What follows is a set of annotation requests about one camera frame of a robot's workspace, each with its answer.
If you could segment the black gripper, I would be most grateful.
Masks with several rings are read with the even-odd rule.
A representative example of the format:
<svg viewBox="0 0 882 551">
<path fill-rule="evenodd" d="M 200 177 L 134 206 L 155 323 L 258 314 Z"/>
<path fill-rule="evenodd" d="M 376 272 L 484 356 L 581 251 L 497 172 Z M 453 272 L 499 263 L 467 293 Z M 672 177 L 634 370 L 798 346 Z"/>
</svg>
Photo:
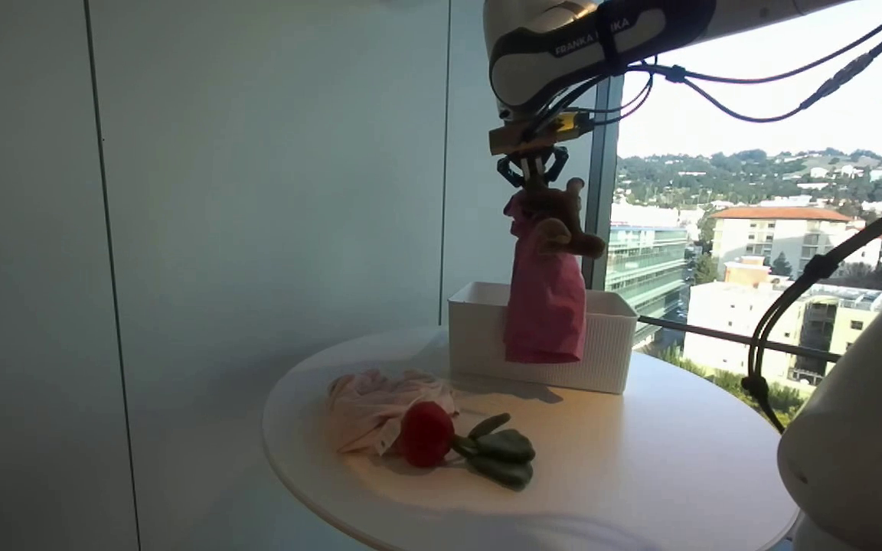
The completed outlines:
<svg viewBox="0 0 882 551">
<path fill-rule="evenodd" d="M 506 155 L 497 163 L 497 172 L 510 186 L 548 186 L 556 181 L 565 163 L 570 163 L 570 155 L 563 148 L 539 148 L 539 150 Z"/>
</svg>

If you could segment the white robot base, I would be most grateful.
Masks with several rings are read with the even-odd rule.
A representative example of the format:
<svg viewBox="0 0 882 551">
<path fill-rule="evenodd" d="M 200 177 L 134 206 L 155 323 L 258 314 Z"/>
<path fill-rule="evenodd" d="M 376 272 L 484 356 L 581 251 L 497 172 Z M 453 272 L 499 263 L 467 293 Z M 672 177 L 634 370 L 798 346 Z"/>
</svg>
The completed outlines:
<svg viewBox="0 0 882 551">
<path fill-rule="evenodd" d="M 781 435 L 777 469 L 801 513 L 794 551 L 882 551 L 882 314 Z"/>
</svg>

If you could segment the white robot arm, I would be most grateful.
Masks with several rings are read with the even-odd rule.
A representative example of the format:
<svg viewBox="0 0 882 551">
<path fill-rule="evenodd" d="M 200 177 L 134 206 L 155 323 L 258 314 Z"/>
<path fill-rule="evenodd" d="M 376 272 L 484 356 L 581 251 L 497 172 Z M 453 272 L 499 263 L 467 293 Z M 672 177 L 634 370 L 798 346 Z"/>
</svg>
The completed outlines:
<svg viewBox="0 0 882 551">
<path fill-rule="evenodd" d="M 845 0 L 484 0 L 486 81 L 502 127 L 490 131 L 510 186 L 544 186 L 565 166 L 565 141 L 622 121 L 575 97 L 628 71 L 696 84 L 660 52 L 789 22 Z"/>
</svg>

